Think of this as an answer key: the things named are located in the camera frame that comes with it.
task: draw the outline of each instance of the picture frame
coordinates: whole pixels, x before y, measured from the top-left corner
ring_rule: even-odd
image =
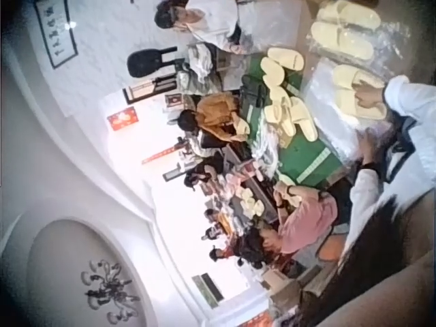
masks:
[[[78,55],[67,0],[35,0],[35,8],[42,38],[53,69]]]

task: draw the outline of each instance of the green table mat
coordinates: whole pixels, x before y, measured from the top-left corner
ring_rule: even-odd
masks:
[[[264,72],[260,68],[262,56],[251,58],[249,75],[262,79]],[[298,95],[302,74],[287,71],[285,87],[289,94]],[[242,103],[241,116],[250,125],[249,142],[253,142],[258,133],[259,118],[263,108],[254,108],[247,103]],[[299,185],[315,187],[325,181],[334,171],[340,168],[341,162],[333,155],[321,141],[309,142],[297,127],[297,134],[286,149],[279,149],[281,166],[279,171],[288,175]]]

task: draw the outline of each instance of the pink shirt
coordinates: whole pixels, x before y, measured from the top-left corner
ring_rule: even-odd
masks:
[[[280,226],[282,253],[294,253],[314,243],[337,218],[336,200],[328,195],[317,201],[303,199],[300,206]]]

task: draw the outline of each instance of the black hair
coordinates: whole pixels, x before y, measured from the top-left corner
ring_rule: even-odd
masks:
[[[177,118],[177,125],[182,131],[197,131],[198,123],[195,112],[188,109],[183,110]]]
[[[209,258],[216,262],[220,257],[217,255],[217,250],[215,247],[209,252]]]
[[[211,216],[211,215],[213,215],[213,214],[215,214],[215,213],[217,213],[217,211],[216,211],[216,210],[213,210],[213,209],[211,209],[211,208],[208,208],[208,209],[206,209],[206,210],[204,211],[204,215],[205,215],[205,216]]]
[[[161,29],[171,29],[174,27],[176,20],[174,5],[169,0],[162,1],[157,6],[155,14],[156,25]]]
[[[217,236],[216,236],[216,235],[211,235],[211,233],[212,233],[212,227],[209,227],[209,228],[205,231],[204,235],[205,235],[205,237],[207,237],[207,239],[209,239],[209,240],[216,240],[216,239],[217,239]]]
[[[299,305],[295,326],[317,326],[344,304],[400,271],[402,253],[397,215],[401,214],[396,213],[397,207],[393,197],[373,213],[322,295]]]
[[[193,188],[193,184],[196,180],[198,180],[198,177],[194,176],[193,173],[194,173],[193,170],[190,170],[186,173],[185,179],[183,180],[183,184],[185,184],[186,187],[193,189],[193,191],[195,191],[195,189]]]

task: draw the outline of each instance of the chandelier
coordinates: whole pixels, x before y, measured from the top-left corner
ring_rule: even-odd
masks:
[[[138,311],[135,309],[134,303],[140,301],[140,298],[129,295],[124,290],[124,287],[131,283],[131,280],[119,279],[121,265],[110,265],[105,260],[90,261],[89,268],[91,272],[82,272],[80,278],[86,286],[95,285],[92,290],[85,293],[90,308],[98,310],[104,305],[113,303],[117,307],[116,312],[110,311],[106,315],[112,325],[116,325],[118,322],[127,322],[131,317],[137,317]]]

